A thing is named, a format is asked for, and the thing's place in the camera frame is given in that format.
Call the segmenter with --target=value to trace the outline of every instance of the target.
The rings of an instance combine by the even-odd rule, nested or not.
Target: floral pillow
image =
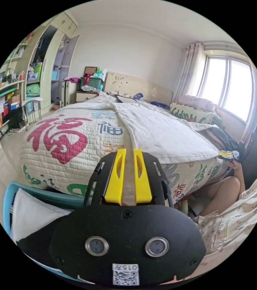
[[[170,105],[170,112],[176,117],[187,120],[188,122],[211,124],[224,128],[221,118],[211,112],[197,110],[193,107],[178,103],[172,103]]]

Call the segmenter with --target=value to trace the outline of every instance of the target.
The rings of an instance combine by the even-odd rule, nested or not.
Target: window
[[[207,57],[198,95],[246,122],[252,99],[250,65],[230,57]]]

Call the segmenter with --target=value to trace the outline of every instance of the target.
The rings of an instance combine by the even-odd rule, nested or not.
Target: quilted bedspread
[[[105,95],[87,102],[116,102],[116,99]],[[84,197],[89,178],[99,160],[121,148],[127,149],[124,202],[133,205],[132,141],[127,128],[112,109],[71,109],[67,106],[37,122],[24,137],[21,165],[33,187],[52,187],[66,194]],[[204,161],[162,164],[162,167],[174,202],[207,182],[218,181],[226,172],[226,163],[216,157]]]

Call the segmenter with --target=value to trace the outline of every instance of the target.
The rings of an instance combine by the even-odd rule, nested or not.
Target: qr code
[[[113,271],[113,285],[136,286],[139,285],[138,271]]]

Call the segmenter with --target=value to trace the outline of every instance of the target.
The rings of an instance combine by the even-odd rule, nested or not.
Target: green basket
[[[85,85],[85,78],[81,77],[81,87]],[[102,85],[102,79],[100,78],[90,78],[88,82],[89,87],[96,88],[100,90],[100,86]]]
[[[41,77],[41,71],[42,71],[42,65],[39,64],[34,67],[34,73],[38,73],[38,81],[40,80]]]

